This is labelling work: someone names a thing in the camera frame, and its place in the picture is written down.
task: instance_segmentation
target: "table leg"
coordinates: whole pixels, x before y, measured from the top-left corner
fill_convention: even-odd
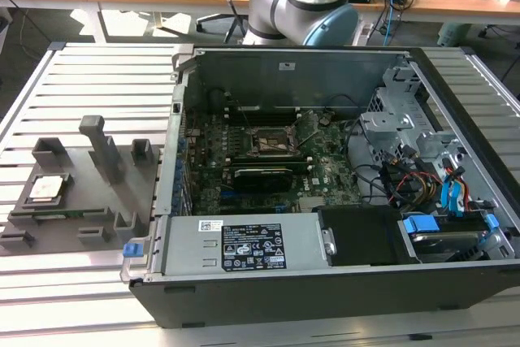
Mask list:
[[[161,12],[154,11],[154,23],[155,28],[163,28],[163,14]]]
[[[103,17],[97,4],[89,4],[84,8],[87,13],[89,27],[97,44],[106,44],[106,29]]]
[[[359,22],[357,23],[356,31],[354,32],[354,38],[352,41],[353,46],[366,46],[368,39],[370,38],[371,31],[374,28],[377,15],[372,14],[360,14]]]

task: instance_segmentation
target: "chair leg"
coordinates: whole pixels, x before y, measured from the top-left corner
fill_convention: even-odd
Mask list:
[[[229,28],[229,30],[226,33],[226,36],[224,37],[224,44],[229,43],[229,40],[231,40],[231,37],[232,37],[233,33],[235,32],[236,26],[238,26],[238,23],[236,22],[236,18],[233,18],[231,27]]]
[[[210,22],[212,20],[223,20],[225,18],[232,18],[233,15],[230,14],[213,14],[213,15],[207,15],[203,16],[201,18],[197,18],[197,22],[195,23],[195,29],[198,33],[203,33],[204,29],[202,28],[202,24],[204,22]]]

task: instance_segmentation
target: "blue latch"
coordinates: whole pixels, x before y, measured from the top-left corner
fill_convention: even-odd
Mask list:
[[[486,215],[486,223],[489,226],[490,230],[498,228],[500,225],[498,224],[498,219],[496,219],[494,214]]]
[[[123,256],[125,258],[140,258],[144,256],[145,246],[137,243],[127,243],[123,247]]]
[[[439,225],[433,215],[411,215],[404,221],[406,231],[410,233],[438,232]]]

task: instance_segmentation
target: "floor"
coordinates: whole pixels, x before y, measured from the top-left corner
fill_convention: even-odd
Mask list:
[[[24,22],[20,11],[11,10],[13,24],[9,27],[6,44],[0,54],[0,119],[7,113],[26,80],[31,76],[38,59],[45,53],[48,41],[29,22]],[[84,26],[70,17],[70,11],[31,10],[29,17],[36,22],[51,41],[93,42],[91,36],[79,35]],[[188,34],[178,37],[156,37],[154,20],[151,14],[140,14],[144,34],[140,37],[111,37],[111,42],[195,42],[221,43],[231,20],[210,22],[206,28],[208,33],[197,33],[195,23],[191,23]],[[485,38],[479,38],[482,26],[473,26],[467,34],[462,46],[469,46],[499,77],[502,77],[509,65],[520,55],[516,50],[516,42],[520,41],[520,28],[499,27],[507,30],[487,31]],[[440,24],[401,23],[392,39],[392,46],[436,46]],[[233,37],[240,39],[237,32]],[[384,36],[375,32],[370,45],[380,46]],[[505,80],[505,85],[515,94],[520,93],[520,63],[512,69]]]

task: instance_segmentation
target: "barcode sticker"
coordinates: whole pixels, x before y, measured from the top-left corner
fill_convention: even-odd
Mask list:
[[[221,219],[199,219],[199,232],[220,232],[224,221]]]

